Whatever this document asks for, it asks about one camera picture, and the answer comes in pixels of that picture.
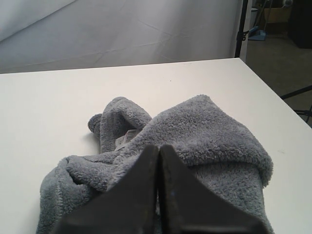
floor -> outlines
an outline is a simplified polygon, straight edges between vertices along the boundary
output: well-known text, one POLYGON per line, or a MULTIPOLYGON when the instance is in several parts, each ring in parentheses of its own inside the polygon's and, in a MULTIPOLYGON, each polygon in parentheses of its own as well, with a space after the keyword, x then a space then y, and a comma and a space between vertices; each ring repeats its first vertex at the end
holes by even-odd
MULTIPOLYGON (((286 35, 248 41, 246 63, 279 96, 312 85, 312 49, 298 48, 286 35)), ((285 102, 292 109, 308 110, 312 106, 312 91, 285 102)))

gray fleece cloth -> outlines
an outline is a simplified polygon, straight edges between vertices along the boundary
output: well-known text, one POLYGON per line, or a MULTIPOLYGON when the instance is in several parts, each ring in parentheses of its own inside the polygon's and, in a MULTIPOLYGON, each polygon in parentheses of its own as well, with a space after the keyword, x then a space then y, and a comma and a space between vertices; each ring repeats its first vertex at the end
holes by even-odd
POLYGON ((272 176, 272 160, 252 133, 209 97, 196 96, 153 119, 135 103, 117 97, 88 126, 100 139, 101 154, 67 157, 45 177, 37 234, 48 234, 64 214, 111 189, 148 144, 172 144, 205 186, 260 218, 273 233, 262 193, 272 176), (114 151, 115 139, 131 129, 140 133, 114 151))

gray towel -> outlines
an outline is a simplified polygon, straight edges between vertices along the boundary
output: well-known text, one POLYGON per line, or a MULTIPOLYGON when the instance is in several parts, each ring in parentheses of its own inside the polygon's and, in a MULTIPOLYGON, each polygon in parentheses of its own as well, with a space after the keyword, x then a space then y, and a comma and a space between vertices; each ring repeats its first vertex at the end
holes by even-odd
POLYGON ((272 176, 272 160, 251 132, 209 97, 194 97, 153 119, 133 102, 118 97, 88 126, 100 139, 101 154, 67 157, 46 176, 40 189, 37 234, 48 234, 62 215, 112 188, 147 144, 172 144, 204 185, 259 217, 273 233, 262 193, 272 176), (140 133, 114 151, 115 140, 131 129, 140 133))

white table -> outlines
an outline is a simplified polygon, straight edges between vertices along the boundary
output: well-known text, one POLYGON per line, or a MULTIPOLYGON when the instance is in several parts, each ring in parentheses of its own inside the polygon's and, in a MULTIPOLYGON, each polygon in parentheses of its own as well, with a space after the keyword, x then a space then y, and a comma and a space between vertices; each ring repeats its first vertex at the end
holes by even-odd
POLYGON ((311 233, 312 130, 239 59, 0 75, 0 233, 35 233, 43 177, 65 156, 98 153, 87 122, 113 98, 155 116, 198 94, 271 155, 264 195, 275 232, 311 233))

fleece towel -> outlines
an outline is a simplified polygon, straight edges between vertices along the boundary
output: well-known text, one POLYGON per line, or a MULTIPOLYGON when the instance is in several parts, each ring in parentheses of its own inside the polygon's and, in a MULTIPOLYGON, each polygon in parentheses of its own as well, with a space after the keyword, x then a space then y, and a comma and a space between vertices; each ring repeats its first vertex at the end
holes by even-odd
POLYGON ((48 234, 62 215, 111 189, 148 144, 172 144, 205 186, 260 218, 273 233, 262 193, 272 176, 272 160, 252 133, 209 97, 196 96, 153 119, 135 103, 118 97, 88 126, 100 139, 101 154, 67 157, 45 177, 37 234, 48 234), (114 151, 115 140, 131 129, 140 133, 114 151))

